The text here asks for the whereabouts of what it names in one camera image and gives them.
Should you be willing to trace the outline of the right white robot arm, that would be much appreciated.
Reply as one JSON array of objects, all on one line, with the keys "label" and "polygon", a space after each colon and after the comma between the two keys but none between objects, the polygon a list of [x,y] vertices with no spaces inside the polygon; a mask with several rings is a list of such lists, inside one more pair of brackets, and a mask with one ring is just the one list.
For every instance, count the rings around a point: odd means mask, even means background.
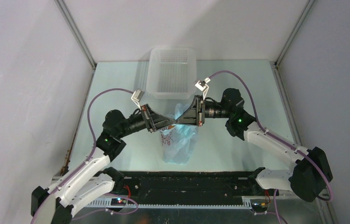
[{"label": "right white robot arm", "polygon": [[253,173],[248,183],[252,194],[278,189],[292,191],[306,202],[323,200],[319,194],[333,179],[325,152],[319,147],[308,149],[270,132],[248,114],[243,105],[240,91],[234,88],[227,88],[220,102],[196,95],[189,108],[176,118],[176,123],[202,126],[205,119],[227,119],[225,127],[232,137],[254,144],[280,159],[286,170],[258,168]]}]

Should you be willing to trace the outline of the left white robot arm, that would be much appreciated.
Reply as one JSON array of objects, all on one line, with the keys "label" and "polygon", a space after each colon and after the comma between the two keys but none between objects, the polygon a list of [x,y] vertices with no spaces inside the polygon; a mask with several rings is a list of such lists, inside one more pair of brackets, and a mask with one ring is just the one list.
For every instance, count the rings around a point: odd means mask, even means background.
[{"label": "left white robot arm", "polygon": [[146,129],[155,132],[176,124],[176,120],[142,105],[128,118],[111,110],[105,116],[103,131],[93,137],[93,148],[73,170],[47,188],[37,187],[31,195],[33,224],[69,224],[90,202],[105,193],[124,190],[123,174],[109,164],[122,152],[123,137]]}]

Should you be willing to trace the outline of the light blue plastic bag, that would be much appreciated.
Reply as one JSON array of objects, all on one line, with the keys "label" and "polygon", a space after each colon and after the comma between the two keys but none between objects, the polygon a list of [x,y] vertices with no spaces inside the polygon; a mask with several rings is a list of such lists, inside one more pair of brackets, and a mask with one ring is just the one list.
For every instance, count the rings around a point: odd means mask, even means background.
[{"label": "light blue plastic bag", "polygon": [[195,149],[198,127],[174,124],[159,130],[159,132],[163,161],[172,164],[186,164]]}]

